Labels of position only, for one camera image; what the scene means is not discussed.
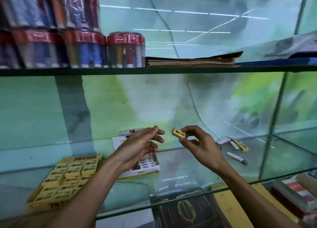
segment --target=right hand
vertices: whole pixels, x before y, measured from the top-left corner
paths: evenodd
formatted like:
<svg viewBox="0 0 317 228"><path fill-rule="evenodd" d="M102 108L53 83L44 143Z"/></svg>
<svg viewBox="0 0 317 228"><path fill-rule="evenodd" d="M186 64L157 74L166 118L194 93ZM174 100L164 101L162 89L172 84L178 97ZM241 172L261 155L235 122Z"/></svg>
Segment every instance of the right hand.
<svg viewBox="0 0 317 228"><path fill-rule="evenodd" d="M202 165L215 173L221 172L229 165L210 134L207 134L199 126L186 126L181 130L186 133L186 137L180 138L179 142L187 148ZM195 136L198 140L188 140L187 138L189 136Z"/></svg>

